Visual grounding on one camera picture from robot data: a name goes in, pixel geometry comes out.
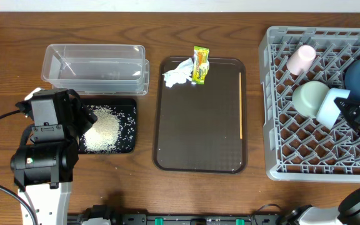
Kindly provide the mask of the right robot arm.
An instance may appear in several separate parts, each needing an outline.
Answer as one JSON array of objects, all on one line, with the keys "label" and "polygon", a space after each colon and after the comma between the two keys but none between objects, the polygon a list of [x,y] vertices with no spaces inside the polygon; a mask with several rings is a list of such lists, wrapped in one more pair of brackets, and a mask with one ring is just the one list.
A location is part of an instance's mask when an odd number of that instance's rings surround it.
[{"label": "right robot arm", "polygon": [[[360,102],[337,97],[334,100],[350,127],[360,134]],[[360,188],[346,197],[339,207],[299,207],[277,220],[280,225],[348,224],[360,225]]]}]

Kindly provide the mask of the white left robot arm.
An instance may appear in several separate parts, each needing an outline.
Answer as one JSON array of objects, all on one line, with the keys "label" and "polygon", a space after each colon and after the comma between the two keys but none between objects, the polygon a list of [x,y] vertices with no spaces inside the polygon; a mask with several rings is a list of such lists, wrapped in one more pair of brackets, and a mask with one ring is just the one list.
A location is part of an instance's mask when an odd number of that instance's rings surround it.
[{"label": "white left robot arm", "polygon": [[67,224],[79,139],[98,118],[73,89],[42,89],[16,107],[33,121],[10,162],[23,223]]}]

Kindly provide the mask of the wooden chopstick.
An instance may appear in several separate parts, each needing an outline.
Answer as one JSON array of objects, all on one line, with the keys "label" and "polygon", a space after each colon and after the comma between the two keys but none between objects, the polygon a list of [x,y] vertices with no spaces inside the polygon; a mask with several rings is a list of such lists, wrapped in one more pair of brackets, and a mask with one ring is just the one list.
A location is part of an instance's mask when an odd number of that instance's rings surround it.
[{"label": "wooden chopstick", "polygon": [[242,91],[242,76],[239,72],[239,138],[243,139],[243,91]]}]

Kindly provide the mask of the pink cup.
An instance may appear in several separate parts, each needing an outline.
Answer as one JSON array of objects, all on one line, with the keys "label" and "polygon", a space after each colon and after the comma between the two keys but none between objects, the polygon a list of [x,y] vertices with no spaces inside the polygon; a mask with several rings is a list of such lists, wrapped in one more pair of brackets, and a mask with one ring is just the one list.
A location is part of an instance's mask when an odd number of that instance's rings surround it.
[{"label": "pink cup", "polygon": [[302,45],[287,60],[287,70],[294,75],[308,72],[315,58],[315,49],[309,45]]}]

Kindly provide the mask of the yellow snack wrapper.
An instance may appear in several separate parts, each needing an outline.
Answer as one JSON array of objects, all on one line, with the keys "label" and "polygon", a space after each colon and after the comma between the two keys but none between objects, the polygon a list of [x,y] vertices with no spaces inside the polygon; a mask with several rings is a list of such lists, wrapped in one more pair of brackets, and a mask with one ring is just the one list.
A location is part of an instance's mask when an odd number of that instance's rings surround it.
[{"label": "yellow snack wrapper", "polygon": [[194,46],[194,64],[192,69],[192,81],[196,84],[204,84],[209,72],[209,48]]}]

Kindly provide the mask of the mint green bowl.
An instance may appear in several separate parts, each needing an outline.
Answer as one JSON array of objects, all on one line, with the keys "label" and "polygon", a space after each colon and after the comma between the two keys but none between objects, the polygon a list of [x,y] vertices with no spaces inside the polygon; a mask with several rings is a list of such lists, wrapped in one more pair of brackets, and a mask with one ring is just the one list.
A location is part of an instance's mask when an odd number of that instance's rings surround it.
[{"label": "mint green bowl", "polygon": [[292,94],[294,109],[302,116],[316,118],[329,88],[322,82],[309,81]]}]

